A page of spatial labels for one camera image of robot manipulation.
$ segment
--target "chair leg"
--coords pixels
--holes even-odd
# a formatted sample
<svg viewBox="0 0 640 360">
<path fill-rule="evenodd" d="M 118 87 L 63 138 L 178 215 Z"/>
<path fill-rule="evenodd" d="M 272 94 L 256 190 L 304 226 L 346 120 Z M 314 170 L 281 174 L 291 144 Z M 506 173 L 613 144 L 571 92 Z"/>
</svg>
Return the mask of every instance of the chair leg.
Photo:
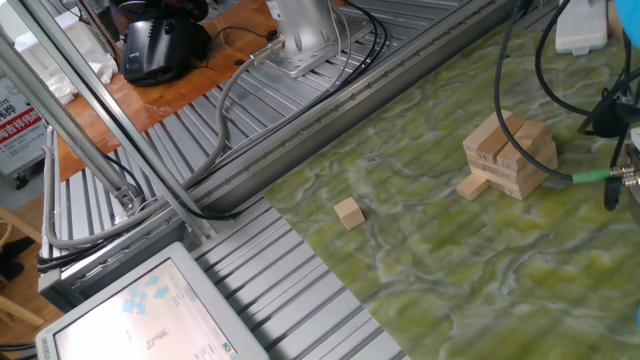
<svg viewBox="0 0 640 360">
<path fill-rule="evenodd" d="M 13 325 L 16 324 L 15 321 L 13 321 L 13 317 L 11 316 L 11 314 L 4 311 L 0 311 L 0 320 L 6 322 L 9 327 L 13 327 Z"/>
<path fill-rule="evenodd" d="M 0 310 L 6 311 L 9 314 L 12 314 L 15 317 L 18 317 L 35 326 L 42 326 L 42 324 L 45 323 L 45 320 L 43 318 L 3 296 L 0 296 Z"/>
<path fill-rule="evenodd" d="M 6 208 L 0 206 L 0 218 L 6 220 L 9 224 L 17 227 L 18 230 L 25 233 L 28 237 L 33 240 L 42 243 L 42 234 L 33 226 L 27 224 L 26 221 L 17 217 L 14 213 L 7 210 Z"/>
</svg>

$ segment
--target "gray cable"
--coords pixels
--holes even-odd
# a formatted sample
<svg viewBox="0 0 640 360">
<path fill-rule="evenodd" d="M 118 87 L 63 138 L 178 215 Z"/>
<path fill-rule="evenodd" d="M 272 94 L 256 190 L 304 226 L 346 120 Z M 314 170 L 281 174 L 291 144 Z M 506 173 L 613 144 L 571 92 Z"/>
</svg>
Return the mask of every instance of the gray cable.
<svg viewBox="0 0 640 360">
<path fill-rule="evenodd" d="M 226 147 L 226 138 L 227 138 L 227 124 L 226 118 L 224 116 L 224 103 L 229 96 L 229 92 L 235 82 L 238 81 L 238 78 L 248 69 L 250 68 L 254 62 L 249 60 L 242 64 L 240 68 L 236 71 L 235 74 L 229 79 L 227 85 L 225 86 L 222 94 L 220 95 L 220 100 L 218 101 L 218 107 L 216 109 L 216 124 L 218 125 L 218 144 L 216 144 L 215 149 L 209 155 L 207 160 L 202 164 L 198 170 L 196 170 L 185 182 L 182 184 L 182 187 L 185 189 L 189 189 L 193 184 L 195 184 L 207 171 L 215 164 L 216 160 L 220 157 L 222 152 Z M 159 212 L 167 205 L 166 199 L 161 199 L 155 202 L 153 205 L 150 205 L 145 210 L 141 211 L 134 216 L 124 219 L 123 221 L 115 224 L 113 227 L 99 232 L 97 234 L 93 234 L 90 236 L 86 236 L 79 239 L 70 239 L 70 240 L 61 240 L 58 238 L 55 232 L 55 219 L 52 216 L 55 211 L 53 194 L 55 190 L 55 175 L 54 175 L 54 155 L 53 150 L 48 146 L 43 146 L 42 150 L 45 153 L 45 189 L 49 193 L 49 196 L 45 196 L 45 211 L 44 211 L 44 232 L 47 236 L 47 240 L 49 244 L 59 248 L 59 249 L 69 249 L 81 246 L 88 246 L 95 244 L 98 241 L 102 241 L 104 239 L 110 238 L 112 236 L 116 236 L 131 227 L 143 222 L 153 214 Z"/>
<path fill-rule="evenodd" d="M 331 12 L 331 22 L 333 23 L 333 29 L 336 31 L 336 35 L 338 36 L 338 69 L 342 68 L 342 36 L 340 36 L 340 30 L 338 30 L 338 24 L 336 23 L 336 13 L 333 11 L 333 7 L 331 6 L 331 0 L 327 0 L 327 5 L 329 5 L 329 11 Z M 334 87 L 338 80 L 342 76 L 342 73 L 338 71 L 336 78 L 333 80 L 333 83 L 327 87 L 327 89 L 331 89 Z"/>
<path fill-rule="evenodd" d="M 53 217 L 53 214 L 55 212 L 55 205 L 53 201 L 54 200 L 53 195 L 55 190 L 54 189 L 55 162 L 53 158 L 53 150 L 51 150 L 51 148 L 48 146 L 43 146 L 42 150 L 45 153 L 45 165 L 44 165 L 45 193 L 48 193 L 48 196 L 45 196 L 45 204 L 44 204 L 44 233 L 47 236 L 47 240 L 49 241 L 49 243 L 59 249 L 68 249 L 68 248 L 92 245 L 98 241 L 102 241 L 104 239 L 118 235 L 121 232 L 128 230 L 132 226 L 137 225 L 142 221 L 146 220 L 148 217 L 150 217 L 154 213 L 160 211 L 166 204 L 166 201 L 158 201 L 155 204 L 149 206 L 146 210 L 140 212 L 138 215 L 124 219 L 121 222 L 114 225 L 113 227 L 105 231 L 102 231 L 100 233 L 89 235 L 80 239 L 61 240 L 56 235 L 55 219 Z"/>
<path fill-rule="evenodd" d="M 344 66 L 340 70 L 340 73 L 336 77 L 336 80 L 333 82 L 333 84 L 331 84 L 331 86 L 329 86 L 329 89 L 331 89 L 338 83 L 339 79 L 342 77 L 342 75 L 344 75 L 345 70 L 347 70 L 347 66 L 349 65 L 349 61 L 351 60 L 351 31 L 349 30 L 349 25 L 347 24 L 347 19 L 345 19 L 344 14 L 342 14 L 340 11 L 336 11 L 336 13 L 340 15 L 340 18 L 342 19 L 342 24 L 344 25 L 344 29 L 347 32 L 347 44 L 348 44 L 347 60 L 345 61 Z M 338 51 L 338 56 L 340 57 L 340 59 L 342 59 L 342 46 L 340 47 L 340 51 Z"/>
<path fill-rule="evenodd" d="M 351 60 L 351 33 L 349 31 L 349 27 L 347 25 L 347 20 L 345 19 L 344 15 L 340 11 L 338 11 L 338 15 L 340 15 L 342 17 L 342 21 L 343 21 L 343 23 L 345 25 L 345 29 L 346 29 L 347 35 L 349 37 L 349 47 L 347 49 L 347 61 L 342 66 L 342 70 L 340 71 L 340 75 L 339 75 L 339 76 L 342 76 L 342 74 L 344 74 L 344 72 L 346 71 L 347 66 L 349 65 L 349 61 Z M 333 87 L 335 84 L 336 84 L 336 82 L 334 81 L 334 83 L 331 84 L 331 86 L 329 86 L 328 88 L 323 90 L 320 94 L 316 95 L 307 104 L 303 105 L 299 109 L 297 109 L 294 112 L 292 112 L 291 114 L 289 114 L 284 119 L 280 120 L 277 124 L 275 124 L 275 125 L 267 128 L 267 129 L 255 134 L 254 136 L 249 137 L 248 139 L 243 140 L 240 144 L 238 144 L 233 149 L 231 149 L 231 151 L 229 151 L 226 154 L 224 154 L 224 156 L 220 159 L 220 161 L 224 160 L 225 158 L 227 158 L 229 156 L 232 156 L 232 155 L 236 154 L 239 151 L 244 150 L 249 145 L 255 144 L 259 140 L 263 139 L 265 136 L 269 136 L 269 135 L 273 134 L 274 132 L 280 130 L 282 127 L 284 127 L 287 124 L 289 124 L 292 121 L 292 119 L 295 119 L 298 115 L 307 112 L 309 109 L 311 109 L 311 107 L 312 107 L 311 105 L 314 104 L 318 99 L 321 99 L 325 95 L 329 94 L 332 91 L 331 87 Z"/>
<path fill-rule="evenodd" d="M 211 153 L 211 155 L 209 155 L 204 164 L 202 164 L 202 166 L 200 166 L 198 170 L 196 170 L 196 172 L 194 172 L 193 175 L 189 176 L 189 178 L 184 182 L 184 188 L 189 189 L 191 186 L 193 186 L 193 184 L 200 180 L 200 178 L 202 178 L 207 173 L 207 171 L 209 171 L 209 169 L 213 167 L 213 165 L 215 165 L 216 160 L 218 160 L 225 147 L 227 146 L 227 121 L 226 117 L 224 116 L 224 103 L 229 96 L 229 92 L 231 91 L 233 84 L 235 84 L 240 76 L 242 76 L 242 74 L 253 65 L 254 62 L 252 59 L 247 60 L 244 64 L 242 64 L 242 66 L 238 68 L 238 70 L 236 70 L 231 79 L 227 81 L 227 85 L 222 90 L 222 94 L 220 94 L 218 107 L 216 108 L 216 124 L 218 125 L 218 143 L 216 144 L 216 148 L 213 149 L 213 152 Z"/>
</svg>

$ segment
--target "white power strip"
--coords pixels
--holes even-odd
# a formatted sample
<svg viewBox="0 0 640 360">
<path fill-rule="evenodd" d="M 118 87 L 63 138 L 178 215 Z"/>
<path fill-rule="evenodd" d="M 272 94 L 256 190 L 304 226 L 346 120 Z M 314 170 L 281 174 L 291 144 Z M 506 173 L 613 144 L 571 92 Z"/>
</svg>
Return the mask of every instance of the white power strip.
<svg viewBox="0 0 640 360">
<path fill-rule="evenodd" d="M 607 36 L 607 0 L 571 0 L 556 25 L 556 50 L 587 55 L 607 46 Z"/>
</svg>

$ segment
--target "monitor screen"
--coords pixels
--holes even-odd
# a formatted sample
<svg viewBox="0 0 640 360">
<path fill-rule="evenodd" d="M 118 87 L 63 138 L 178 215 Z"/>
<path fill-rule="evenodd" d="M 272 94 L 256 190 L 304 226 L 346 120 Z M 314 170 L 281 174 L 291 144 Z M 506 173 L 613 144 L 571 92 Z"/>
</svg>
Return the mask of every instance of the monitor screen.
<svg viewBox="0 0 640 360">
<path fill-rule="evenodd" d="M 172 260 L 55 335 L 61 360 L 229 360 L 237 353 Z"/>
</svg>

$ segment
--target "black electronic device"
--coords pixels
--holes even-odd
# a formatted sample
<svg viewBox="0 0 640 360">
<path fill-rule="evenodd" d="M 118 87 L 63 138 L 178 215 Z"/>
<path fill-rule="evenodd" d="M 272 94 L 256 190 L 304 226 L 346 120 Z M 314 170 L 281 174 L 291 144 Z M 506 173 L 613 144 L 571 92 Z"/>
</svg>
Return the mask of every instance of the black electronic device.
<svg viewBox="0 0 640 360">
<path fill-rule="evenodd" d="M 125 80 L 135 86 L 164 84 L 206 59 L 211 35 L 196 21 L 206 17 L 208 7 L 204 0 L 190 0 L 187 5 L 175 7 L 163 1 L 119 5 L 137 18 L 129 25 L 122 54 L 120 71 Z"/>
</svg>

